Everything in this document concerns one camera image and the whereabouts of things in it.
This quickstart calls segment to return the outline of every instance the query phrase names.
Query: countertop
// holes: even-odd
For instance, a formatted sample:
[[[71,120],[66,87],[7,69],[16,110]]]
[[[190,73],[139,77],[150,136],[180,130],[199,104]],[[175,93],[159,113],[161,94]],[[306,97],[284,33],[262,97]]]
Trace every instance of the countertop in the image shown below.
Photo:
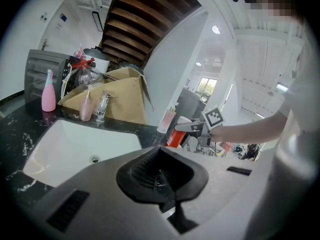
[[[32,207],[53,188],[35,181],[22,170],[38,140],[59,119],[98,129],[136,134],[143,149],[164,145],[168,138],[168,134],[157,132],[156,126],[110,118],[100,124],[94,119],[83,122],[76,110],[57,105],[54,111],[44,112],[40,99],[27,103],[0,120],[1,180],[5,181],[8,191],[18,205]]]

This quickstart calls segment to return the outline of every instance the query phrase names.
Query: sink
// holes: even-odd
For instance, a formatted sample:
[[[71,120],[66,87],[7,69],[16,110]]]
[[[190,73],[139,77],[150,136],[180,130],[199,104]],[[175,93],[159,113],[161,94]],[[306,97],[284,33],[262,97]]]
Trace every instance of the sink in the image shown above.
[[[140,149],[135,134],[57,120],[33,149],[23,172],[57,187],[87,166]]]

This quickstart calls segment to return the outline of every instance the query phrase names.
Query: wooden staircase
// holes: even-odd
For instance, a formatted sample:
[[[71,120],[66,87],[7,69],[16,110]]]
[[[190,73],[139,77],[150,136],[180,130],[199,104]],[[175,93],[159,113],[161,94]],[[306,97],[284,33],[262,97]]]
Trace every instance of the wooden staircase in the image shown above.
[[[125,61],[143,69],[157,44],[200,6],[197,0],[112,0],[103,52],[113,64]]]

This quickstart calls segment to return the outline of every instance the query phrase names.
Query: recessed light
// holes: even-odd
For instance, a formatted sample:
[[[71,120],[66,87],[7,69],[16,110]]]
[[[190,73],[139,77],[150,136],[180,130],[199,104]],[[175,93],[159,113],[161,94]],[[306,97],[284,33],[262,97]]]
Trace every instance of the recessed light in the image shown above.
[[[212,27],[212,31],[213,31],[214,33],[216,33],[216,34],[221,34],[219,28],[217,27],[217,25],[214,25],[214,26]]]
[[[283,91],[283,92],[286,92],[288,91],[288,87],[286,87],[284,84],[278,82],[278,84],[276,85],[276,88]]]
[[[257,115],[258,117],[265,118],[263,115],[260,115],[259,113],[256,113],[256,115]]]

